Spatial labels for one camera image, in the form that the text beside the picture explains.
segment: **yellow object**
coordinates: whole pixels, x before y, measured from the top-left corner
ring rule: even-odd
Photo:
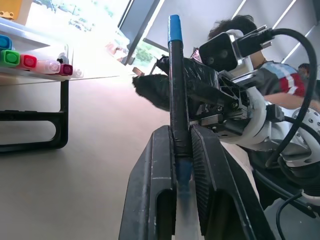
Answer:
[[[17,20],[22,0],[0,0],[0,17]]]

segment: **marker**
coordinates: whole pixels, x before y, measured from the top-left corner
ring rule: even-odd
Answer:
[[[60,67],[60,62],[55,60],[38,60],[35,68],[31,70],[42,74],[58,74]]]
[[[12,50],[12,40],[5,35],[0,35],[0,51],[1,50]]]
[[[61,64],[59,73],[56,73],[56,75],[61,76],[71,76],[74,72],[74,68],[70,64]]]
[[[79,68],[73,68],[72,78],[81,79],[84,77],[84,72]]]
[[[20,63],[20,54],[12,50],[0,51],[0,66],[13,68],[18,66]]]
[[[20,64],[16,67],[22,70],[31,70],[37,66],[37,58],[28,54],[20,55]]]

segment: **blue marker cap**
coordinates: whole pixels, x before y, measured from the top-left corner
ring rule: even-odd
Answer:
[[[5,35],[0,35],[0,50],[11,50],[12,41]]]
[[[168,44],[175,40],[182,42],[181,23],[178,15],[171,15],[168,23]]]

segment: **screw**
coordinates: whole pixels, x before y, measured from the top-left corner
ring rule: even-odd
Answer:
[[[238,107],[238,103],[234,102],[234,103],[232,103],[231,106],[235,109],[236,107]]]

